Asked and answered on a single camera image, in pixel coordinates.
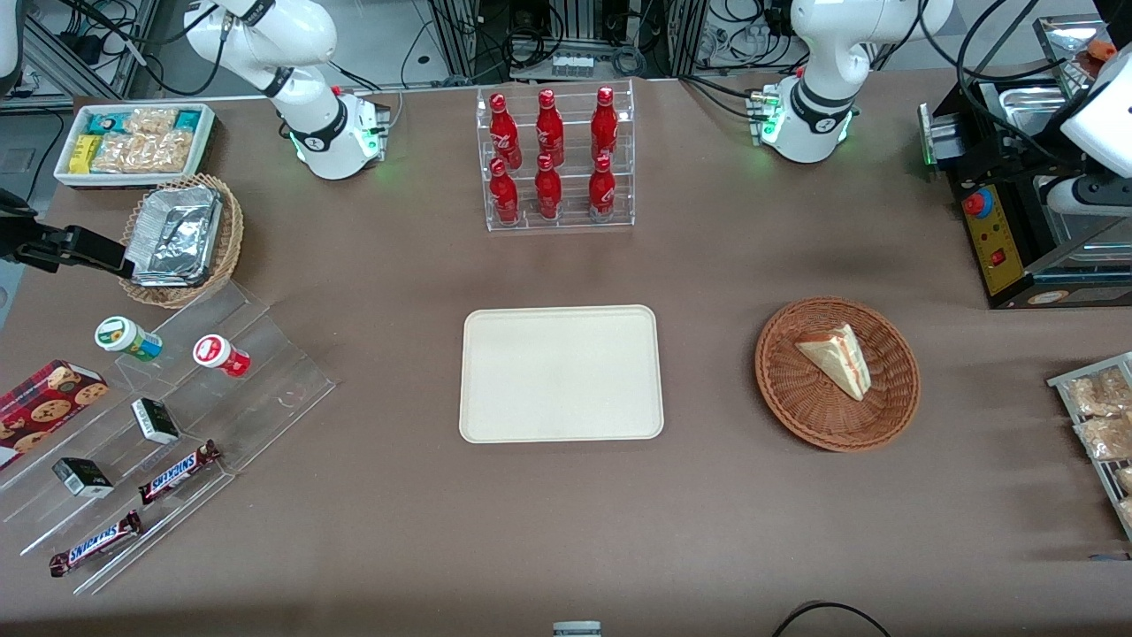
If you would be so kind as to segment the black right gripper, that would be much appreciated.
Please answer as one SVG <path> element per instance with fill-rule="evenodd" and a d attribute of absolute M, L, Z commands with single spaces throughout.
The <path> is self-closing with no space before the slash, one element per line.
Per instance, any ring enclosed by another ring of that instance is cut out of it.
<path fill-rule="evenodd" d="M 65 227 L 65 259 L 60 246 L 50 241 L 57 229 L 37 221 L 37 212 L 24 198 L 1 189 L 1 258 L 57 272 L 60 265 L 82 265 L 101 272 L 126 272 L 126 247 L 82 226 Z"/>

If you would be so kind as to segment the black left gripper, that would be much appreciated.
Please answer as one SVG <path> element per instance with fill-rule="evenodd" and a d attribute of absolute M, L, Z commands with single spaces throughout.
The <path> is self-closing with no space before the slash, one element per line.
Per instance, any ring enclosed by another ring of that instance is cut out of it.
<path fill-rule="evenodd" d="M 1050 119 L 1032 141 L 1036 150 L 1036 169 L 1050 177 L 1083 177 L 1089 172 L 1090 160 L 1075 143 L 1062 132 L 1066 119 Z"/>

